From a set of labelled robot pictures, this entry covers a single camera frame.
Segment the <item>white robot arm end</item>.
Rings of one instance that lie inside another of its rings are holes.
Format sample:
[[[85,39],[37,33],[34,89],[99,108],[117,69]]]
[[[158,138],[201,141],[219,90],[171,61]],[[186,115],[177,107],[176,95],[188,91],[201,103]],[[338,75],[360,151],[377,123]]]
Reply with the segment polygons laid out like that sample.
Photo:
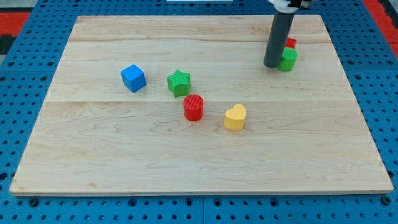
[[[285,14],[293,14],[298,9],[309,9],[312,0],[268,0],[274,8]]]

